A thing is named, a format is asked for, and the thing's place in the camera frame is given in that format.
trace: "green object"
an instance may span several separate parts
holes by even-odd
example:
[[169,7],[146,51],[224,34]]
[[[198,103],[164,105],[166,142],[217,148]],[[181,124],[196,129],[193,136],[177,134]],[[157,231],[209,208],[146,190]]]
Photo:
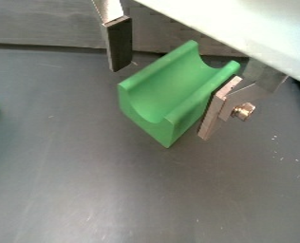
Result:
[[202,116],[212,92],[237,74],[240,64],[209,67],[198,44],[188,41],[118,85],[125,115],[170,147]]

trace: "dark gray mat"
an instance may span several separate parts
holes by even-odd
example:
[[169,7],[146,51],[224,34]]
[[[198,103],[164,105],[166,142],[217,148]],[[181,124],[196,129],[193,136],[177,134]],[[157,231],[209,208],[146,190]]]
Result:
[[300,242],[300,88],[170,149],[117,105],[101,53],[0,49],[0,242]]

